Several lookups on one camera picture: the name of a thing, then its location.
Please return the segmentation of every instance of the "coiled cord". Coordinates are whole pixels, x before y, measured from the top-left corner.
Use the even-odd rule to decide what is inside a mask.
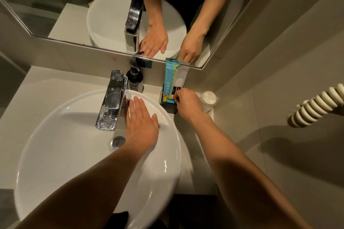
[[[343,105],[344,86],[340,83],[337,88],[330,87],[328,92],[322,92],[315,98],[298,105],[299,109],[289,115],[287,122],[293,128],[304,128]]]

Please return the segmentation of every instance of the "round vessel sink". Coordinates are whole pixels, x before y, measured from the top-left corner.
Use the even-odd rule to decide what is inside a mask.
[[[95,46],[110,50],[135,53],[133,37],[126,35],[127,21],[131,0],[95,0],[87,13],[87,28]],[[161,0],[161,11],[165,30],[169,37],[167,50],[154,56],[165,60],[177,56],[187,34],[187,28],[179,12],[165,0]],[[139,41],[148,30],[147,12],[142,12]]]
[[[125,138],[124,116],[115,131],[95,127],[106,90],[89,92],[58,107],[36,128],[20,159],[15,205],[24,219],[64,183],[112,153],[114,138]],[[127,228],[147,228],[170,201],[182,163],[180,138],[167,112],[148,96],[142,98],[150,115],[157,114],[157,143],[136,166],[114,213],[129,212]]]

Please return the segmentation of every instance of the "chrome faucet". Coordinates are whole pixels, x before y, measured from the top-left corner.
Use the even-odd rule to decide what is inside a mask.
[[[128,78],[123,71],[113,70],[107,87],[101,110],[99,112],[96,128],[102,130],[115,130],[120,114],[127,106],[126,95]]]
[[[129,36],[133,36],[135,43],[135,53],[139,52],[140,46],[140,22],[141,15],[144,9],[144,0],[131,0],[128,18],[126,22],[126,27],[124,33]]]

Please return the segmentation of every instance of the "soap dispenser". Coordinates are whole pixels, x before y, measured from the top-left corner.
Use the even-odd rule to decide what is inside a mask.
[[[142,92],[144,89],[144,75],[141,73],[136,61],[131,60],[130,64],[131,68],[127,72],[129,90]]]

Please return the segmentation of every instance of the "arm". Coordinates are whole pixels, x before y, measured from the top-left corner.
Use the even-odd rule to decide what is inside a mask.
[[[168,36],[162,21],[161,0],[144,0],[144,5],[148,14],[148,30],[141,42],[143,56],[153,57],[159,50],[165,53]]]
[[[175,93],[178,111],[195,129],[221,194],[254,228],[310,228],[273,182],[203,112],[197,95]]]
[[[196,21],[187,33],[179,57],[193,63],[202,51],[204,36],[227,0],[205,0]]]
[[[150,118],[142,99],[134,97],[134,101],[129,103],[131,121],[126,114],[126,143],[56,190],[18,229],[102,229],[105,226],[137,163],[157,141],[159,133],[157,115]]]

